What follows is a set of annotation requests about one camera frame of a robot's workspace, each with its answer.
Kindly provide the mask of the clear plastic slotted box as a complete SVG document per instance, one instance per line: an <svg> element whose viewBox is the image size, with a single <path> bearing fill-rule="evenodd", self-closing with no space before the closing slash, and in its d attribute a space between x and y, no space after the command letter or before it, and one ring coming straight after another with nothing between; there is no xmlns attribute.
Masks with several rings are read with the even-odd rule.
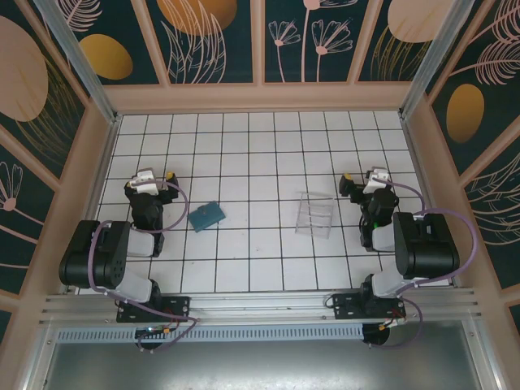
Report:
<svg viewBox="0 0 520 390"><path fill-rule="evenodd" d="M328 240L332 229L335 200L325 193L301 193L295 233Z"/></svg>

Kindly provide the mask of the teal leather card holder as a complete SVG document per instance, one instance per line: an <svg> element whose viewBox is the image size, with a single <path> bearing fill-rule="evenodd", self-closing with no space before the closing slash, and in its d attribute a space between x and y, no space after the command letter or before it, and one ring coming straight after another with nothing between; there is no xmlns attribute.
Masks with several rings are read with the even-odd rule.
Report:
<svg viewBox="0 0 520 390"><path fill-rule="evenodd" d="M195 232L201 232L217 224L226 216L218 202L211 201L188 214L188 221Z"/></svg>

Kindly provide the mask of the small green circuit board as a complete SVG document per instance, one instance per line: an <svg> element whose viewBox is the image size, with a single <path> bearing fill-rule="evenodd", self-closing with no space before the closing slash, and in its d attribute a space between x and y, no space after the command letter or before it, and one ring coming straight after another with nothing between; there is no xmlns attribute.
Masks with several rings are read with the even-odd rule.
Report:
<svg viewBox="0 0 520 390"><path fill-rule="evenodd" d="M143 327L135 331L136 339L164 339L171 332L170 327Z"/></svg>

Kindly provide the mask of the grey metal sheet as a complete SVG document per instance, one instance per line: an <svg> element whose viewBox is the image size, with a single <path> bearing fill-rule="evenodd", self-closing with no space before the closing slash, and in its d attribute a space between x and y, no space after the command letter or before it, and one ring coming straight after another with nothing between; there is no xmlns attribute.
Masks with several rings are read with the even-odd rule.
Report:
<svg viewBox="0 0 520 390"><path fill-rule="evenodd" d="M481 390L454 343L368 349L347 341L180 343L141 353L129 344L61 344L44 390Z"/></svg>

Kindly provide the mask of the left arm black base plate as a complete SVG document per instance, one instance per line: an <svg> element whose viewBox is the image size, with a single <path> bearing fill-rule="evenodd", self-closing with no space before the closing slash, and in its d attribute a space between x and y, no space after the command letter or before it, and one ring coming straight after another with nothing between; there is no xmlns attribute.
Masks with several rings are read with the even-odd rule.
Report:
<svg viewBox="0 0 520 390"><path fill-rule="evenodd" d="M118 311L116 314L117 323L169 323L172 321L169 317L150 313L147 310L140 309L134 305L116 302ZM143 306L162 313L180 316L180 323L187 321L189 316L190 298L189 297L163 297L158 305L150 302L143 303Z"/></svg>

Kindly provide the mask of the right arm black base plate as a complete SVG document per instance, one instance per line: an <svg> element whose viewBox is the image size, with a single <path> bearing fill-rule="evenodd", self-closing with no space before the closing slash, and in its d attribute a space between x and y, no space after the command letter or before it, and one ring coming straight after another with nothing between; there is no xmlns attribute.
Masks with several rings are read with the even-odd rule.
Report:
<svg viewBox="0 0 520 390"><path fill-rule="evenodd" d="M332 296L335 319L362 322L405 319L404 302L396 298L363 297L360 293L341 293Z"/></svg>

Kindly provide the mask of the aluminium corner post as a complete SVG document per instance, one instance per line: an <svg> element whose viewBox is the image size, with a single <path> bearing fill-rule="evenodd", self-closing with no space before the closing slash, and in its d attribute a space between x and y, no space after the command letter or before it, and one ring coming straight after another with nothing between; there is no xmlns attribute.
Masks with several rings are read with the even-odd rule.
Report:
<svg viewBox="0 0 520 390"><path fill-rule="evenodd" d="M78 76L83 81L86 89L102 116L109 124L114 124L116 120L116 110L112 106L105 90L89 64L84 51L80 48L72 30L67 26L59 6L54 0L33 0L42 16L48 22L50 30L56 37L58 43L71 60L71 65L76 69Z"/></svg>
<svg viewBox="0 0 520 390"><path fill-rule="evenodd" d="M453 0L440 30L432 40L423 61L400 107L400 118L406 122L421 101L427 86L465 23L475 0Z"/></svg>

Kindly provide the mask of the aluminium mounting rail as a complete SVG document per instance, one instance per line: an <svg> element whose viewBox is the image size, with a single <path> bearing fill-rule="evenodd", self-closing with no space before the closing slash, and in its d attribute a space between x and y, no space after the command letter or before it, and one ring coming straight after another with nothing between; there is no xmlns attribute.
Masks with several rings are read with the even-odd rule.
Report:
<svg viewBox="0 0 520 390"><path fill-rule="evenodd" d="M324 305L330 291L191 293L189 314L205 325L330 323L331 309ZM413 288L404 298L414 302L426 321L463 320L482 316L470 288ZM39 323L56 326L116 324L114 301L103 295L48 296Z"/></svg>

